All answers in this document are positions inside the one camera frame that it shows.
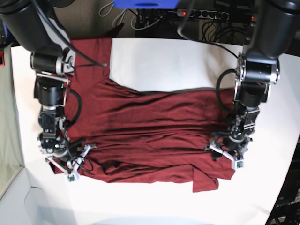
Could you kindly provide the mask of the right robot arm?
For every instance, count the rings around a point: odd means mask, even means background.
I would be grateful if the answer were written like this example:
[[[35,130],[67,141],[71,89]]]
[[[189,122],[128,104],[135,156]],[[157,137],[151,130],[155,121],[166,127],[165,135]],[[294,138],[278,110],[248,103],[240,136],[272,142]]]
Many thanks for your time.
[[[30,51],[30,67],[35,71],[34,98],[41,105],[38,123],[42,128],[37,140],[45,160],[65,174],[67,181],[79,179],[86,155],[95,147],[84,138],[71,142],[68,129],[78,120],[82,99],[69,88],[80,56],[91,66],[100,63],[72,44],[54,11],[52,0],[3,0],[0,17],[17,42]]]

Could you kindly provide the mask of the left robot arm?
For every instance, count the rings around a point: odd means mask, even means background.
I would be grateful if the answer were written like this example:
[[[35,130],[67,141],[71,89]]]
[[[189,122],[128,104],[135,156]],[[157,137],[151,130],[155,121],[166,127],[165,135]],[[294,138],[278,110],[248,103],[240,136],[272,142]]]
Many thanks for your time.
[[[224,71],[216,84],[218,105],[227,112],[226,131],[213,133],[206,149],[213,160],[226,157],[232,169],[244,166],[244,153],[252,141],[259,105],[270,96],[270,89],[280,79],[279,56],[285,53],[297,32],[300,3],[297,0],[263,0],[249,32],[250,38],[237,55],[237,67]],[[220,84],[235,74],[233,107],[222,103]]]

